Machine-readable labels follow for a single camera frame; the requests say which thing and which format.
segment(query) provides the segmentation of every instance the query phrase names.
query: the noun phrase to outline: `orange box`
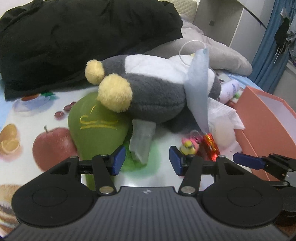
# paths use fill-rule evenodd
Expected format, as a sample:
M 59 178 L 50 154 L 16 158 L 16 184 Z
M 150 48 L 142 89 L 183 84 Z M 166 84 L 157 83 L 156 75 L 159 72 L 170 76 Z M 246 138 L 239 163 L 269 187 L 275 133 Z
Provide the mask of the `orange box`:
M 244 154 L 296 159 L 296 113 L 284 100 L 247 86 L 234 108 L 245 126 L 235 130 Z M 277 180 L 263 170 L 252 172 L 263 180 Z

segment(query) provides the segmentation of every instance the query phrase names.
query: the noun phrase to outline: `white logo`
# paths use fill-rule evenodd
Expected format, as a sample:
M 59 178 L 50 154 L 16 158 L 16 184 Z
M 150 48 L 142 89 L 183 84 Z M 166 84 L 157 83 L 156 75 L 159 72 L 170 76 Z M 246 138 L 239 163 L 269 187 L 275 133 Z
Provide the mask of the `white logo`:
M 146 189 L 145 191 L 143 191 L 143 193 L 145 193 L 145 194 L 149 194 L 149 193 L 151 193 L 152 191 L 150 191 L 149 189 Z

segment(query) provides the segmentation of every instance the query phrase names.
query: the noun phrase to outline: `stuffed animal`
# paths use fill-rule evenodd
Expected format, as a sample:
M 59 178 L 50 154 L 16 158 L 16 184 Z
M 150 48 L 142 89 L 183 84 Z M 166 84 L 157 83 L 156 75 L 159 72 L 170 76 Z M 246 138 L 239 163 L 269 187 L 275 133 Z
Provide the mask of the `stuffed animal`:
M 182 58 L 190 64 L 193 56 Z M 173 119 L 186 107 L 184 81 L 188 68 L 179 56 L 164 59 L 120 55 L 90 60 L 85 76 L 90 83 L 99 85 L 97 100 L 106 108 L 127 111 L 133 118 L 159 124 Z M 209 68 L 208 94 L 217 99 L 220 91 L 220 81 Z

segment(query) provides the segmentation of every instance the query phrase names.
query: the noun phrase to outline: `gray ribbed panel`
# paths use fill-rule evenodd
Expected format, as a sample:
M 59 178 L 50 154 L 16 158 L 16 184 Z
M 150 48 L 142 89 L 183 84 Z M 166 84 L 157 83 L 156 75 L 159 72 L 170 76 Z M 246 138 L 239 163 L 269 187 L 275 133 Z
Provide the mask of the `gray ribbed panel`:
M 122 187 L 98 199 L 90 213 L 59 228 L 37 229 L 21 224 L 7 241 L 284 241 L 269 225 L 258 229 L 224 226 L 209 217 L 192 197 L 171 187 Z

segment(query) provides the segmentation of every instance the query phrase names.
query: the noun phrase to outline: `yellow fluffy foot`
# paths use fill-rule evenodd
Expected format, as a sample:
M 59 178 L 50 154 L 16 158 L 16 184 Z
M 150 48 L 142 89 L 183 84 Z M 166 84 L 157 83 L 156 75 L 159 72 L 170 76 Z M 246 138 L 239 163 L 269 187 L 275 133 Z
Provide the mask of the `yellow fluffy foot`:
M 96 59 L 90 60 L 86 64 L 85 77 L 88 82 L 98 85 L 105 76 L 103 65 Z
M 129 82 L 118 74 L 106 76 L 99 85 L 97 100 L 114 112 L 126 111 L 132 98 Z

